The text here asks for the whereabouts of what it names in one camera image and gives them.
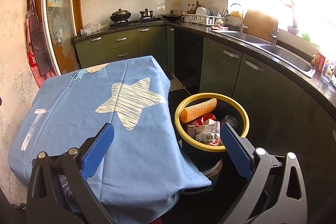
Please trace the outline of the clear plastic cup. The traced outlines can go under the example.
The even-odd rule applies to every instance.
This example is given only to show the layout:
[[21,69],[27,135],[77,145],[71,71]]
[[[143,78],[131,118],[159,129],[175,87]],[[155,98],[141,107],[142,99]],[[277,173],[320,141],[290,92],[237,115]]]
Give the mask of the clear plastic cup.
[[232,115],[226,115],[221,123],[228,123],[233,129],[237,129],[239,125],[238,120]]

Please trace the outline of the silver wrapper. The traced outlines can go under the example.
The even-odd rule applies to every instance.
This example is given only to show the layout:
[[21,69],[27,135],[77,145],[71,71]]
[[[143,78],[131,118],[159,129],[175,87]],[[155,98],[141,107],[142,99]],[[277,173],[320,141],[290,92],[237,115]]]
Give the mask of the silver wrapper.
[[220,122],[210,120],[207,125],[197,127],[195,130],[195,140],[207,143],[219,140],[220,125]]

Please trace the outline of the red soda can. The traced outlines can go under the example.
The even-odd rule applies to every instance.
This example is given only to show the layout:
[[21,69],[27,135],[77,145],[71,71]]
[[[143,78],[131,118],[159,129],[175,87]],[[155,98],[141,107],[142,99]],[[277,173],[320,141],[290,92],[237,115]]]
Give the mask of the red soda can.
[[187,128],[197,128],[203,125],[207,125],[209,122],[208,120],[212,120],[212,121],[217,121],[217,119],[215,118],[213,113],[207,113],[203,116],[200,116],[199,118],[196,118],[195,120],[190,121],[189,123],[187,123]]

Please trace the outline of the green kitchen cabinets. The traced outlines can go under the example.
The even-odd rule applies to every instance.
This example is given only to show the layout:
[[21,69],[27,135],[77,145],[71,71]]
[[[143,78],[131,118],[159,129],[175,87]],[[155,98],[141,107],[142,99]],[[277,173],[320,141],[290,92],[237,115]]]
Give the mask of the green kitchen cabinets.
[[[83,24],[110,23],[107,30],[76,36],[81,67],[152,56],[189,94],[218,93],[242,105],[249,141],[272,153],[295,153],[309,193],[334,189],[335,95],[319,71],[310,79],[252,44],[208,26],[165,19],[167,12],[196,2],[80,0]],[[131,17],[112,22],[118,9]],[[155,18],[140,20],[144,9]]]

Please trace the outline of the yellow rimmed dark trash bin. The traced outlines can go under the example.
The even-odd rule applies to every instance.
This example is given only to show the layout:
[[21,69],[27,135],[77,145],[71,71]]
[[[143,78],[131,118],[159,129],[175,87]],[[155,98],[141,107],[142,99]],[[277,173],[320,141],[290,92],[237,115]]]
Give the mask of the yellow rimmed dark trash bin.
[[232,98],[218,93],[198,93],[184,99],[175,110],[174,123],[183,152],[211,185],[181,190],[181,194],[211,191],[217,183],[227,155],[221,140],[221,126],[228,123],[241,137],[249,131],[249,118],[243,107]]

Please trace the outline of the steel kitchen sink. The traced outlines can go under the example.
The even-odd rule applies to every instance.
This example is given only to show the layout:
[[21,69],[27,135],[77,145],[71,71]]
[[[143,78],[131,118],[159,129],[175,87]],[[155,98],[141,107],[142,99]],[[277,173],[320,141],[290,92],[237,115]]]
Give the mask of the steel kitchen sink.
[[219,33],[226,37],[241,40],[248,44],[252,44],[254,47],[270,54],[273,57],[276,57],[277,59],[291,66],[292,68],[299,71],[300,73],[302,73],[303,75],[305,75],[310,79],[313,77],[315,73],[313,65],[308,63],[303,58],[299,57],[295,53],[292,53],[291,51],[283,47],[277,45],[274,46],[273,44],[264,39],[257,38],[256,36],[253,35],[241,34],[239,32],[234,31],[214,30],[214,32]]

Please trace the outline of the blue patterned tablecloth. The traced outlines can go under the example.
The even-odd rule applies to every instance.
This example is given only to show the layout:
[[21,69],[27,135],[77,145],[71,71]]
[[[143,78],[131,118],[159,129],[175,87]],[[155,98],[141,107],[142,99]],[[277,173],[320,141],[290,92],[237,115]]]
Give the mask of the blue patterned tablecloth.
[[178,145],[169,89],[152,56],[47,79],[11,146],[10,169],[28,185],[39,152],[60,155],[109,123],[114,140],[88,184],[115,223],[150,223],[181,190],[211,185]]

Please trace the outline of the orange waffle cone sleeve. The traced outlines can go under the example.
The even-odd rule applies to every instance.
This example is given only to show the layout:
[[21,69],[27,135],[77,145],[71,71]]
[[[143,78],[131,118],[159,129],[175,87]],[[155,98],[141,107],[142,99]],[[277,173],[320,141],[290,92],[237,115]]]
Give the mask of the orange waffle cone sleeve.
[[181,112],[180,120],[183,123],[188,123],[214,111],[216,106],[217,106],[217,99],[213,98],[208,101],[186,107]]

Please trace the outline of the red checked hanging apron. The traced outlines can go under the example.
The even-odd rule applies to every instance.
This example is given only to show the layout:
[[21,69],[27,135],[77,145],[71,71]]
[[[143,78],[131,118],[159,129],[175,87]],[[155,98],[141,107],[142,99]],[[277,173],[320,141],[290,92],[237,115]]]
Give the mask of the red checked hanging apron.
[[27,59],[35,82],[41,87],[46,79],[55,77],[45,38],[43,23],[39,21],[35,0],[29,1],[26,18]]

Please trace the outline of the glass sliding door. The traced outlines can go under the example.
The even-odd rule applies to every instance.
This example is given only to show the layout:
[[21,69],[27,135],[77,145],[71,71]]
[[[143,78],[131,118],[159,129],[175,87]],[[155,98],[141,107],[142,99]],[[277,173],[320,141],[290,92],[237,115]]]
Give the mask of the glass sliding door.
[[56,75],[80,68],[77,60],[73,0],[41,0],[42,22],[49,55]]

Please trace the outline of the chrome faucet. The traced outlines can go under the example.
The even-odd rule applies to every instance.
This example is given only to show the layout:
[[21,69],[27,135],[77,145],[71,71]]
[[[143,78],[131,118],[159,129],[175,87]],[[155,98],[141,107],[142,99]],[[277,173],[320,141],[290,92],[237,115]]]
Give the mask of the chrome faucet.
[[276,18],[275,22],[274,22],[273,32],[270,34],[272,36],[271,44],[273,46],[277,45],[278,34],[279,34],[279,31],[278,31],[278,19]]

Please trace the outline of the wooden cutting board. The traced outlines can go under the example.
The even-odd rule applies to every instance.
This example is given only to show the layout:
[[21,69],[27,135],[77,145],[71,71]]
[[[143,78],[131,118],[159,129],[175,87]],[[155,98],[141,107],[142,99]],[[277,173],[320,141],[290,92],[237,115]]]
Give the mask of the wooden cutting board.
[[272,41],[276,19],[257,10],[248,10],[243,19],[243,32],[258,38]]

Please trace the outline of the white dish rack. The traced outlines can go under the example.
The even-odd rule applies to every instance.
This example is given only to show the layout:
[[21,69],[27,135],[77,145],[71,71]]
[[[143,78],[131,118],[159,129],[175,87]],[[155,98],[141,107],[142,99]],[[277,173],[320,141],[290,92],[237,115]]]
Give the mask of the white dish rack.
[[204,7],[198,7],[194,14],[186,14],[181,20],[185,23],[202,26],[214,26],[215,24],[223,25],[226,21],[224,17],[218,16],[217,14],[212,15],[210,10]]

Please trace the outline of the black wok with lid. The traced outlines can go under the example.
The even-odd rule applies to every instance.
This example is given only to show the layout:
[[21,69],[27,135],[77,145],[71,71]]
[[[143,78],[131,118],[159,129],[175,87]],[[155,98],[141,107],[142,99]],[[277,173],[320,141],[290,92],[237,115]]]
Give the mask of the black wok with lid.
[[131,17],[131,12],[128,10],[118,9],[110,16],[112,22],[123,22],[127,21]]

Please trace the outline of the small steel pot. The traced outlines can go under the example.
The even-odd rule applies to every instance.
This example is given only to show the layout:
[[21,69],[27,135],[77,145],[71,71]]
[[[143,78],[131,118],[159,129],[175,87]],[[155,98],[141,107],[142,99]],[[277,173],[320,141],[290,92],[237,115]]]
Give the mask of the small steel pot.
[[140,11],[139,13],[141,15],[140,20],[155,18],[154,14],[153,14],[153,10],[144,9],[143,11]]

